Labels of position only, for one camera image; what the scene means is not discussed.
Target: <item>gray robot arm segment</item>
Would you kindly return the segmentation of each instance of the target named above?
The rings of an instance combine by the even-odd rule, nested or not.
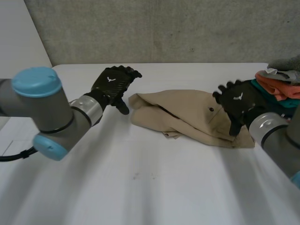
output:
[[[300,108],[288,124],[273,112],[258,116],[250,125],[251,136],[288,178],[300,188]]]

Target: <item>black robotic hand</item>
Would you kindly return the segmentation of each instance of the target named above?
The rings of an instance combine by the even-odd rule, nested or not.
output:
[[[218,88],[222,94],[215,91],[212,95],[229,116],[231,136],[238,135],[245,124],[249,128],[257,116],[267,112],[263,96],[250,81],[237,80],[235,83],[228,82],[227,87],[220,85]]]
[[[92,91],[101,91],[108,98],[109,105],[115,106],[120,113],[128,115],[129,109],[122,97],[129,85],[138,77],[142,75],[130,67],[106,68],[93,84]]]

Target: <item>beige jacket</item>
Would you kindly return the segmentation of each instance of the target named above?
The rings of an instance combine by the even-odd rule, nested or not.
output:
[[[165,90],[134,94],[129,105],[135,109],[134,125],[161,131],[168,137],[184,134],[207,145],[253,148],[246,127],[237,137],[229,135],[230,120],[212,94],[200,90]]]

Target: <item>white table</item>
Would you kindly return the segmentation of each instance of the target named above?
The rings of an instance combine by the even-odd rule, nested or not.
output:
[[[198,89],[252,79],[266,64],[128,64],[140,71],[136,92]],[[112,65],[54,67],[69,100]],[[0,154],[18,153],[38,131],[12,118]],[[259,147],[223,149],[188,137],[165,138],[105,110],[62,161],[39,153],[0,164],[1,225],[299,225],[300,191]]]

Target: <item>white wall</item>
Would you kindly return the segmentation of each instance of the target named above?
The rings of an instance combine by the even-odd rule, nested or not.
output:
[[[24,1],[0,0],[0,78],[37,66],[52,67]]]

